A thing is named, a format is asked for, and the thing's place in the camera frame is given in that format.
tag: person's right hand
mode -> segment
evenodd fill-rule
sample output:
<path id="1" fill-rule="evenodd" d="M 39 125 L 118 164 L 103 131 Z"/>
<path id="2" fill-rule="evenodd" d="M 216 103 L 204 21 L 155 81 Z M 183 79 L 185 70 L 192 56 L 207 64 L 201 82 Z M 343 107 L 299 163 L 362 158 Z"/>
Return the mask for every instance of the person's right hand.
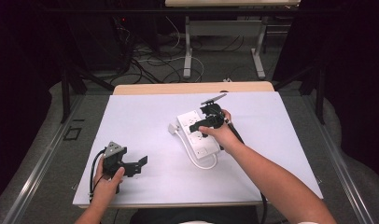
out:
<path id="1" fill-rule="evenodd" d="M 231 120 L 231 114 L 227 110 L 221 109 L 221 111 L 224 113 L 225 118 Z M 213 136 L 228 153 L 231 153 L 237 144 L 242 144 L 225 122 L 217 129 L 201 126 L 199 127 L 199 132 Z"/>

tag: hand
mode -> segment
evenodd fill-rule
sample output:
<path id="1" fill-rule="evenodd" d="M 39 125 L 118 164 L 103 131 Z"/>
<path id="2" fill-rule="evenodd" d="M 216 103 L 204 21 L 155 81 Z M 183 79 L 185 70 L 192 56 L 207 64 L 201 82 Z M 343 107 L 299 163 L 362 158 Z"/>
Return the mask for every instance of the hand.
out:
<path id="1" fill-rule="evenodd" d="M 110 179 L 110 176 L 103 174 L 103 161 L 102 157 L 97 165 L 96 175 L 93 179 L 94 192 L 91 204 L 97 204 L 101 208 L 107 208 L 111 200 L 115 197 L 117 185 L 122 182 L 125 169 L 120 167 L 115 175 Z"/>
<path id="2" fill-rule="evenodd" d="M 221 111 L 225 115 L 225 118 L 231 120 L 230 112 L 224 109 L 221 109 Z M 242 144 L 225 122 L 217 129 L 201 126 L 199 127 L 199 132 L 212 135 L 216 141 L 230 154 L 237 144 Z"/>

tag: person's left hand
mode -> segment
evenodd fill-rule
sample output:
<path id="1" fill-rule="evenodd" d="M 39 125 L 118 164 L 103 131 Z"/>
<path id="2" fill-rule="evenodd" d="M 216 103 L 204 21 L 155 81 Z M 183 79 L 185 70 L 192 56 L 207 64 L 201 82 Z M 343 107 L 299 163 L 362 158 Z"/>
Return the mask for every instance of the person's left hand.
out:
<path id="1" fill-rule="evenodd" d="M 122 182 L 125 169 L 120 167 L 115 175 L 110 179 L 110 176 L 103 174 L 102 157 L 97 165 L 96 175 L 93 178 L 94 192 L 91 204 L 95 204 L 100 208 L 106 209 L 111 200 L 115 197 L 117 185 Z"/>

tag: power strip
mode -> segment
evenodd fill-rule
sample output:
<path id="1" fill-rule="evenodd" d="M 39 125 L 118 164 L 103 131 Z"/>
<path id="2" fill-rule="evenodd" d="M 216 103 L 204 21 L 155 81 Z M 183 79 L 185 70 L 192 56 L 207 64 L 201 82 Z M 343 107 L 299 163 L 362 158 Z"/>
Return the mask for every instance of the power strip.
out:
<path id="1" fill-rule="evenodd" d="M 190 132 L 190 125 L 201 120 L 196 110 L 177 116 L 177 120 L 196 159 L 200 160 L 219 152 L 219 144 L 213 136 L 208 135 L 207 137 L 202 137 L 201 132 Z"/>

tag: white table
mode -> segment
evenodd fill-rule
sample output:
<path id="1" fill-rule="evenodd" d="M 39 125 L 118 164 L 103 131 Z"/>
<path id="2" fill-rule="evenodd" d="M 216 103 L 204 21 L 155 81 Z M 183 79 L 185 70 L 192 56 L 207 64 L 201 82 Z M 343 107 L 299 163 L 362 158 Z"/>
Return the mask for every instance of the white table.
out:
<path id="1" fill-rule="evenodd" d="M 238 88 L 240 85 L 161 84 L 155 91 L 154 85 L 119 86 L 115 94 L 122 95 L 110 96 L 73 204 L 89 205 L 91 163 L 110 141 L 128 148 L 123 157 L 125 162 L 148 156 L 141 174 L 124 178 L 120 193 L 111 203 L 113 207 L 260 203 L 260 192 L 225 151 L 218 153 L 216 167 L 201 170 L 191 163 L 179 138 L 167 131 L 177 115 L 196 109 L 202 116 L 200 103 L 220 95 L 219 90 L 236 91 L 228 92 L 217 103 L 232 113 L 232 121 L 245 143 L 288 169 L 322 198 L 279 93 L 270 91 L 272 86 L 267 82 L 243 83 L 242 90 Z M 140 94 L 130 91 L 133 92 L 130 94 L 125 87 L 150 91 Z M 206 93 L 183 93 L 185 90 Z"/>
<path id="2" fill-rule="evenodd" d="M 295 6 L 301 0 L 166 0 L 168 7 L 276 7 Z M 190 77 L 192 35 L 243 35 L 257 36 L 256 47 L 251 49 L 253 61 L 259 79 L 265 79 L 265 73 L 260 60 L 260 49 L 265 36 L 267 17 L 261 21 L 191 21 L 186 17 L 186 59 L 183 77 Z"/>

